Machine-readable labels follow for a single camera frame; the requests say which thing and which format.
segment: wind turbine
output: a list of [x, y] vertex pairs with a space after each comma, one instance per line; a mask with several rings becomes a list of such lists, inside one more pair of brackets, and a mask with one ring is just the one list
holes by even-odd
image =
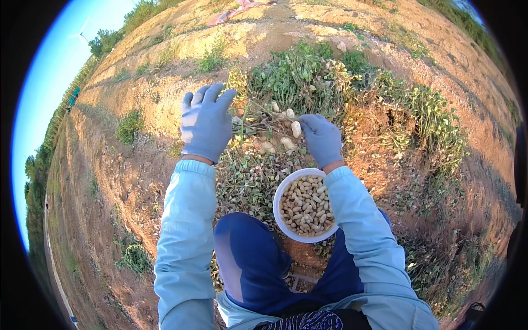
[[82, 30], [84, 30], [84, 27], [86, 26], [86, 23], [88, 23], [88, 20], [90, 19], [90, 16], [88, 16], [88, 18], [86, 19], [86, 22], [84, 23], [84, 25], [82, 26], [81, 28], [81, 31], [79, 31], [78, 34], [74, 34], [74, 35], [70, 35], [70, 38], [75, 38], [76, 36], [79, 37], [79, 40], [81, 42], [86, 42], [86, 45], [88, 45], [88, 40], [86, 39], [86, 37], [84, 35], [82, 35]]

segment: light blue jacket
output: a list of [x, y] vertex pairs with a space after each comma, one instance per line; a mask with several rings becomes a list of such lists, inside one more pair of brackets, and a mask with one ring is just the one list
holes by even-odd
[[[167, 188], [154, 266], [160, 329], [214, 329], [215, 292], [209, 269], [216, 207], [214, 174], [215, 169], [207, 164], [183, 160]], [[365, 186], [344, 166], [329, 173], [324, 184], [365, 292], [321, 309], [361, 310], [373, 329], [438, 329], [431, 309], [411, 288], [403, 248]], [[216, 300], [229, 329], [253, 329], [280, 320], [239, 307], [225, 293]]]

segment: hand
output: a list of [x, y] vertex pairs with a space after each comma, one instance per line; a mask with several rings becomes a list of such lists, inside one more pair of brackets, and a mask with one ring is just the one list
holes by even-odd
[[228, 108], [237, 91], [224, 89], [222, 83], [201, 87], [194, 95], [187, 93], [182, 101], [182, 155], [196, 155], [218, 163], [231, 138], [231, 115]]
[[308, 150], [313, 155], [319, 169], [341, 157], [341, 132], [321, 115], [302, 115], [300, 126], [306, 138]]

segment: sleeve cuff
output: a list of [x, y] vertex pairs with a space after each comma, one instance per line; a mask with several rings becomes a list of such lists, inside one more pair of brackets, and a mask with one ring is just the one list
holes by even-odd
[[344, 176], [352, 175], [354, 176], [354, 173], [352, 173], [352, 170], [346, 166], [341, 166], [336, 168], [335, 170], [331, 171], [323, 180], [323, 183], [325, 186], [330, 187], [334, 182], [341, 179]]
[[174, 171], [188, 171], [188, 172], [195, 172], [198, 174], [202, 174], [205, 176], [210, 177], [214, 180], [214, 174], [216, 173], [216, 170], [213, 166], [207, 165], [206, 163], [202, 163], [199, 161], [194, 161], [192, 159], [184, 159], [182, 161], [179, 161], [176, 164], [176, 168]]

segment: light blue sleeve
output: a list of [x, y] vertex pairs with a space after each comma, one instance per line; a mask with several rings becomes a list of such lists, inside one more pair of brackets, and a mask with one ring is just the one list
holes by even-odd
[[383, 299], [381, 303], [371, 299], [370, 305], [362, 306], [364, 314], [377, 317], [383, 311], [387, 318], [390, 309], [395, 315], [412, 313], [398, 317], [413, 318], [418, 308], [429, 315], [427, 319], [436, 322], [429, 306], [419, 300], [412, 289], [405, 272], [404, 250], [363, 183], [348, 167], [342, 166], [330, 172], [324, 184], [328, 187], [336, 224], [345, 234], [346, 248], [354, 255], [365, 294], [390, 298], [385, 299], [391, 302], [389, 306]]
[[214, 329], [210, 262], [215, 169], [183, 160], [165, 193], [154, 265], [160, 329]]

